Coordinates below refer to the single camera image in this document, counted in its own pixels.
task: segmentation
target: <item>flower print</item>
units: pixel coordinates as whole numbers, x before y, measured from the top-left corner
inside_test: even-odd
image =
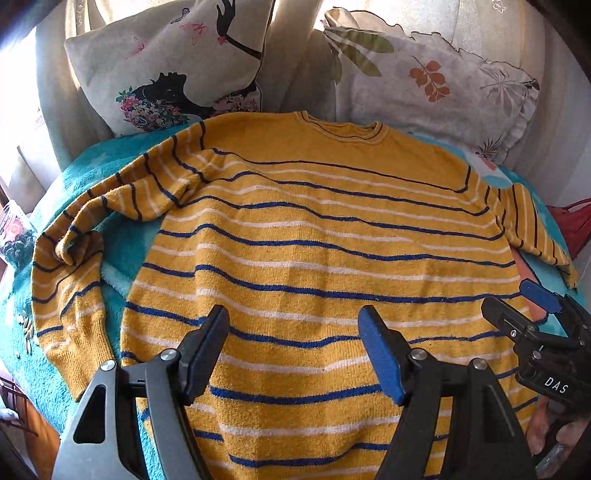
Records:
[[[258,91],[250,92],[246,96],[231,93],[213,104],[213,116],[230,112],[258,112],[261,110],[260,106],[261,95]]]
[[[160,101],[137,99],[132,87],[120,92],[115,101],[119,103],[125,121],[145,132],[183,125],[189,121],[189,117],[181,113],[176,106],[163,105]]]

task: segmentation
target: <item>orange leaf print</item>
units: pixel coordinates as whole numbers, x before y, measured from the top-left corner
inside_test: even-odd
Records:
[[[438,85],[443,85],[445,83],[445,77],[441,73],[432,73],[431,80]]]
[[[414,79],[418,79],[423,76],[423,71],[421,69],[410,69],[409,75]]]
[[[429,77],[425,74],[425,75],[421,75],[418,79],[417,79],[417,85],[419,87],[422,87],[423,85],[425,85],[427,82],[429,81]]]
[[[425,65],[425,69],[428,72],[436,72],[441,68],[441,65],[439,65],[435,60],[431,60],[429,63],[427,63],[427,65]]]
[[[431,60],[427,65],[423,65],[418,58],[413,56],[417,63],[421,66],[420,69],[411,69],[409,75],[415,79],[417,86],[425,87],[425,95],[429,102],[435,103],[445,98],[446,95],[451,94],[448,86],[445,86],[445,77],[443,74],[436,72],[441,68],[438,62]]]

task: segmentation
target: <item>sweater sleeve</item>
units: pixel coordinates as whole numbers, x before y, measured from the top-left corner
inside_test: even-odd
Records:
[[[567,252],[546,231],[533,198],[525,186],[515,183],[504,190],[493,189],[487,204],[509,244],[555,265],[568,288],[575,288],[578,273]]]
[[[183,148],[199,150],[181,132]],[[151,221],[179,207],[202,174],[176,155],[178,138],[156,145],[121,171],[81,194],[35,244],[31,292],[35,329],[43,352],[76,401],[99,365],[113,357],[100,292],[103,238],[94,230],[112,212]]]

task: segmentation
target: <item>metal screw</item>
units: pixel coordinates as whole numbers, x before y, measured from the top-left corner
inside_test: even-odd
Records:
[[[108,372],[109,370],[113,370],[115,365],[117,365],[115,360],[107,360],[106,362],[103,362],[103,364],[100,366],[100,369],[104,372]]]
[[[475,358],[472,362],[472,365],[474,365],[474,368],[476,368],[477,370],[486,370],[488,367],[486,360],[484,360],[483,358]]]
[[[174,348],[167,348],[160,354],[162,360],[172,360],[177,356],[177,351]]]
[[[415,360],[425,360],[427,358],[427,352],[422,348],[413,348],[410,350],[410,356]]]

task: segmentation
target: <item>floral pillowcase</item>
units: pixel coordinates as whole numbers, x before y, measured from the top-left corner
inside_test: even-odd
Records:
[[[523,136],[540,90],[523,70],[457,51],[438,33],[408,37],[370,12],[325,18],[337,121],[381,121],[495,163]]]
[[[255,77],[274,0],[178,0],[66,41],[90,104],[116,135],[258,112]]]

